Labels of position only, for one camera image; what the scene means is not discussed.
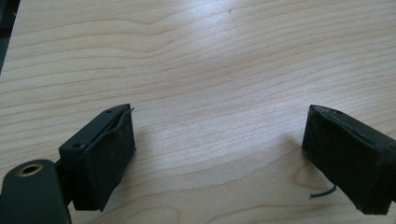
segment tabletop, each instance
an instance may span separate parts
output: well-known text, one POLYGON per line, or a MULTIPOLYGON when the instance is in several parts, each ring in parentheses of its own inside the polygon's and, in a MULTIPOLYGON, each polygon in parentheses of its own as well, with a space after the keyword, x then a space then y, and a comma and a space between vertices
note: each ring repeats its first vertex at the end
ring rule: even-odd
POLYGON ((0 183, 101 111, 137 151, 104 212, 74 223, 395 223, 301 153, 310 105, 396 138, 396 2, 21 1, 0 76, 0 183))

